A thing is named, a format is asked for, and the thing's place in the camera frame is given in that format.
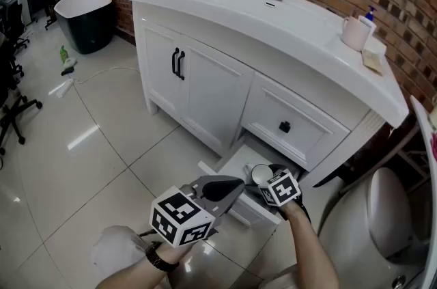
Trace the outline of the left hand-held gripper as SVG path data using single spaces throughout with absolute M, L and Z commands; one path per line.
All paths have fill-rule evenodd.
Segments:
M 174 248 L 209 238 L 244 190 L 232 176 L 202 176 L 152 202 L 150 226 Z

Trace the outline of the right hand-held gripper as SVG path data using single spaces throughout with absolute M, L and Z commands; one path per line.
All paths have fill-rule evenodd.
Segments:
M 281 207 L 301 196 L 298 181 L 286 166 L 270 164 L 268 168 L 272 172 L 272 177 L 258 185 L 267 205 Z

